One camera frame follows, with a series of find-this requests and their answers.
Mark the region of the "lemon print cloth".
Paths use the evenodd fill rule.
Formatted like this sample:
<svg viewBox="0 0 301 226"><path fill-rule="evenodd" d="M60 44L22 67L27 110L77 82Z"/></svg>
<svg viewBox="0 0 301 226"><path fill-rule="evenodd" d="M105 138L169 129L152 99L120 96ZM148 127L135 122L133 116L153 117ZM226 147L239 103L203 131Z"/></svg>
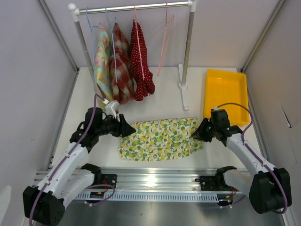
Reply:
<svg viewBox="0 0 301 226"><path fill-rule="evenodd" d="M203 149L192 138L198 118L139 121L131 125L136 132L121 139L118 152L128 161L168 161L188 157Z"/></svg>

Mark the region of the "red polka dot skirt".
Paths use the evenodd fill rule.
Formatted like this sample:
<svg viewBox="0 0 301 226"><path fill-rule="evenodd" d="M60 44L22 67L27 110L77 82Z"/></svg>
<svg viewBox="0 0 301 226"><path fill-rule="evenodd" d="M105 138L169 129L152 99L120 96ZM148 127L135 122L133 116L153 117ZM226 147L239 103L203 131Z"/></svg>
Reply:
<svg viewBox="0 0 301 226"><path fill-rule="evenodd" d="M142 101L155 92L153 74L147 61L147 47L140 24L133 20L130 39L130 71L136 82L135 100Z"/></svg>

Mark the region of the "pink wire hanger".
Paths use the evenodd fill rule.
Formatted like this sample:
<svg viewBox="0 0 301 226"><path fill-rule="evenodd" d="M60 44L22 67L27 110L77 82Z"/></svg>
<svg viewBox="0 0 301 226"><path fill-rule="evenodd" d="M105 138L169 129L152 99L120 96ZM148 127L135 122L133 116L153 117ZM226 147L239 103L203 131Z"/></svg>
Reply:
<svg viewBox="0 0 301 226"><path fill-rule="evenodd" d="M161 69L165 61L167 48L174 28L174 20L175 20L175 15L169 16L169 6L168 6L168 2L166 2L165 30L164 30L164 36L163 36L163 41L161 46L160 61L158 65L157 76L160 76Z"/></svg>
<svg viewBox="0 0 301 226"><path fill-rule="evenodd" d="M137 37L137 45L138 45L139 58L140 58L140 66L141 66L142 77L143 77L143 81L144 81L145 80L145 75L144 75L144 69L143 69L143 60L142 60L142 54L141 54L141 46L140 46L140 40L139 40L138 23L137 23L137 15L136 15L136 5L135 4L134 4L134 22L135 22L135 28L136 28L136 37Z"/></svg>

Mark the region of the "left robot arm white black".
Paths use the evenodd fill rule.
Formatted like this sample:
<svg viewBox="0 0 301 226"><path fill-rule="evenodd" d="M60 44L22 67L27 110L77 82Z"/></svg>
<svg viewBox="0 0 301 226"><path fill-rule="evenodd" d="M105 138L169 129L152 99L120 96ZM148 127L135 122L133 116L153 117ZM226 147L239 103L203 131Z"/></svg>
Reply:
<svg viewBox="0 0 301 226"><path fill-rule="evenodd" d="M34 222L45 226L60 223L65 210L84 189L102 186L101 168L87 163L71 177L79 164L89 155L98 143L99 137L111 134L114 137L127 137L136 130L125 120L107 115L101 108L89 108L59 163L36 185L28 186L23 192L24 214L30 225Z"/></svg>

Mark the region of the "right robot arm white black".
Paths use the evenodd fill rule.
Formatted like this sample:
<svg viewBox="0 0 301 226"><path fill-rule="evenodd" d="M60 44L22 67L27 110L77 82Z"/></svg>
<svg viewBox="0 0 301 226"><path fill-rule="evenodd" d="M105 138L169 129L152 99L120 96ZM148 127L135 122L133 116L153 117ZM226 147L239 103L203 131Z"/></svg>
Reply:
<svg viewBox="0 0 301 226"><path fill-rule="evenodd" d="M270 211L284 214L292 205L288 171L277 168L258 155L245 139L245 132L239 126L231 125L226 110L211 110L211 117L202 120L192 137L202 142L217 139L230 149L248 170L247 176L234 166L217 169L214 183L219 190L237 189L249 198L253 209L259 214Z"/></svg>

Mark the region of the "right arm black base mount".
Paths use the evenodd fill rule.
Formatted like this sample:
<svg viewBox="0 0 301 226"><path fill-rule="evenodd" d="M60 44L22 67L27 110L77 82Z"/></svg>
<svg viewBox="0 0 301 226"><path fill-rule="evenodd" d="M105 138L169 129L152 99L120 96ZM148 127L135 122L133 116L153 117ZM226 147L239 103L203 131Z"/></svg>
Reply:
<svg viewBox="0 0 301 226"><path fill-rule="evenodd" d="M233 191L222 176L200 176L194 181L199 183L201 191Z"/></svg>

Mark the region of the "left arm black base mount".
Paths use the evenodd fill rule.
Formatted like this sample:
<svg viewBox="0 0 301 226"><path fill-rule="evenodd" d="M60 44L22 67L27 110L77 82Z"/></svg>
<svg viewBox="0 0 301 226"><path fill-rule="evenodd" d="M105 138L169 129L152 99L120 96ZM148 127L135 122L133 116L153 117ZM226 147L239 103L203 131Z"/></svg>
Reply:
<svg viewBox="0 0 301 226"><path fill-rule="evenodd" d="M110 190L113 187L116 188L117 174L102 174L101 178L92 185L96 186L96 188L103 188L105 190Z"/></svg>

